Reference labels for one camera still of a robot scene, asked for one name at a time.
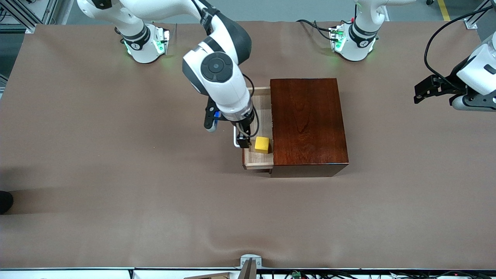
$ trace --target brown wood top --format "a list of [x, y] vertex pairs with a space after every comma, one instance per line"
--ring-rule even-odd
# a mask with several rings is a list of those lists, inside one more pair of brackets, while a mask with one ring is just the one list
[[348, 163], [335, 78], [271, 79], [274, 165]]

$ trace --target gray floor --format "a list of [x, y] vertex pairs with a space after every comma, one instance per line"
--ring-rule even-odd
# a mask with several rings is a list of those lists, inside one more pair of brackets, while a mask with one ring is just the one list
[[[233, 20], [317, 21], [349, 20], [353, 16], [352, 0], [210, 0]], [[482, 0], [444, 0], [451, 19], [473, 11]], [[389, 6], [391, 21], [443, 20], [438, 2], [427, 6], [424, 0], [406, 6]], [[60, 0], [57, 22], [67, 24], [108, 24], [85, 16], [73, 0]], [[164, 23], [196, 23], [195, 18], [180, 15], [162, 20]], [[478, 24], [485, 39], [496, 30], [496, 12], [488, 12]], [[23, 34], [0, 34], [0, 73], [9, 76], [23, 40]]]

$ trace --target gray circular joint cap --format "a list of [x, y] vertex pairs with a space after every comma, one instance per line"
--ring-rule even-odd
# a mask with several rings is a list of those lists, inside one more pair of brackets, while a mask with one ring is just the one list
[[233, 60], [223, 52], [214, 52], [203, 59], [200, 70], [208, 81], [223, 83], [233, 76]]

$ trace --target wood grain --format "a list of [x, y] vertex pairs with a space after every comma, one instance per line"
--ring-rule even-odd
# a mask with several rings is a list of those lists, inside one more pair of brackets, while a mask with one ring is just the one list
[[[270, 106], [270, 87], [256, 87], [251, 98], [260, 120], [258, 136], [270, 139], [272, 146], [272, 110]], [[255, 131], [256, 121], [251, 124], [251, 130]], [[243, 149], [243, 167], [245, 169], [271, 169], [274, 166], [274, 154], [262, 154], [255, 152], [255, 139], [252, 145]]]
[[335, 78], [270, 80], [274, 165], [348, 163]]

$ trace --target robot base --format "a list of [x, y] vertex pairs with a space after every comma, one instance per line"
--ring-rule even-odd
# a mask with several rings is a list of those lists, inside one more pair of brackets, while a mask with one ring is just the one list
[[151, 63], [159, 56], [167, 54], [167, 47], [169, 45], [169, 30], [164, 30], [163, 28], [157, 27], [152, 24], [146, 24], [146, 27], [150, 30], [150, 39], [146, 44], [143, 45], [141, 50], [136, 50], [134, 47], [139, 48], [138, 45], [131, 44], [130, 46], [124, 42], [127, 48], [127, 53], [131, 55], [134, 60], [139, 63]]
[[360, 61], [367, 57], [367, 54], [372, 51], [375, 39], [369, 46], [359, 48], [357, 44], [350, 39], [349, 29], [351, 24], [338, 25], [335, 28], [329, 28], [329, 35], [331, 39], [338, 40], [337, 42], [331, 41], [331, 49], [333, 52], [339, 53], [343, 58], [350, 61]]

